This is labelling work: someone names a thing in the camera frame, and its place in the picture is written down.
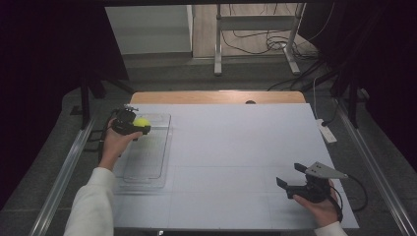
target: wooden floor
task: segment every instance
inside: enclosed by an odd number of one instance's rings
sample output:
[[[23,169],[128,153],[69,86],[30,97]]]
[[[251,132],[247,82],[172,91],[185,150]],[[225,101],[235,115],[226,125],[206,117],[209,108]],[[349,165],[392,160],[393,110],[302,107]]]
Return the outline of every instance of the wooden floor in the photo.
[[[229,15],[279,15],[293,16],[296,3],[291,4],[223,4],[220,12],[223,16]],[[193,30],[193,57],[205,58],[214,56],[215,46],[215,17],[217,13],[216,5],[196,5],[194,30]],[[261,33],[259,35],[238,37],[248,34]],[[255,53],[247,53],[228,46],[223,38],[221,38],[221,49],[223,56],[241,56],[241,55],[259,55],[262,54],[282,54],[282,50],[270,50],[267,48],[267,32],[266,31],[224,31],[224,39],[234,47],[242,48],[246,51]],[[289,31],[270,32],[268,37],[283,36],[288,37]],[[306,42],[304,38],[297,35],[295,42],[299,44],[299,48],[303,52],[316,51],[313,45]]]

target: desk leg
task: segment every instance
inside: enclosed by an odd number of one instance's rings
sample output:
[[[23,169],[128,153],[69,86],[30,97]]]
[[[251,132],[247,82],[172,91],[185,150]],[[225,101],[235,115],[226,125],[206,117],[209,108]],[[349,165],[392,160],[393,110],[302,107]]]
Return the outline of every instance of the desk leg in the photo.
[[[286,43],[285,47],[283,48],[285,57],[288,61],[289,67],[291,68],[291,72],[293,75],[300,75],[300,69],[297,66],[297,63],[294,60],[294,56],[292,55],[292,44],[294,43],[295,35],[297,34],[298,27],[300,26],[301,21],[301,14],[303,13],[305,3],[300,3],[297,11],[295,12],[294,22],[292,24],[291,33],[288,37],[288,42]]]
[[[215,52],[214,52],[214,75],[215,76],[221,76],[220,31],[221,31],[220,4],[217,4],[216,32],[215,32]]]

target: white wall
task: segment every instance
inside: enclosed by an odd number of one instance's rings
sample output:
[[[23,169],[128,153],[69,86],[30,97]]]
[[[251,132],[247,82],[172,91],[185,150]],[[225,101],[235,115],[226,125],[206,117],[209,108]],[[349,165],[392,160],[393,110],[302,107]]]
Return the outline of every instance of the white wall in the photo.
[[[122,54],[191,52],[190,7],[107,7]]]

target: hand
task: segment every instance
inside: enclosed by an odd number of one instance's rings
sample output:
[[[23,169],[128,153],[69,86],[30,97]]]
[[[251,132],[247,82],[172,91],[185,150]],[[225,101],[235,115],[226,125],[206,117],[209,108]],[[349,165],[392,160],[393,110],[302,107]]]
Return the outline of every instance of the hand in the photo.
[[[330,183],[332,187],[334,186],[331,180],[328,180],[328,182]],[[335,201],[337,202],[337,196],[336,196],[336,193],[334,192],[334,189],[330,189],[330,192],[331,192],[331,197],[334,198]],[[313,204],[310,201],[297,195],[294,195],[293,198],[298,204],[305,207],[313,214],[317,223],[319,224],[319,227],[325,227],[325,226],[328,226],[329,224],[337,222],[336,209],[334,208],[334,205],[328,199],[324,200],[321,203]]]
[[[129,142],[137,139],[142,135],[142,132],[136,132],[127,136],[122,136],[111,129],[111,124],[115,119],[110,120],[107,126],[106,136],[104,140],[103,155],[98,167],[103,167],[108,170],[113,170],[120,154],[128,146]]]

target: white sweater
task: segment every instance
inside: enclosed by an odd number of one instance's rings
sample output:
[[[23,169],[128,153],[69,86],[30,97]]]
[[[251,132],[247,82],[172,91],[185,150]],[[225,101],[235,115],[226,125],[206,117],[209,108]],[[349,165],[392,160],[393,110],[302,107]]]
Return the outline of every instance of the white sweater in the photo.
[[[93,170],[89,182],[74,199],[64,236],[113,235],[113,192],[116,179],[105,168]],[[315,230],[318,236],[346,236],[339,222]]]

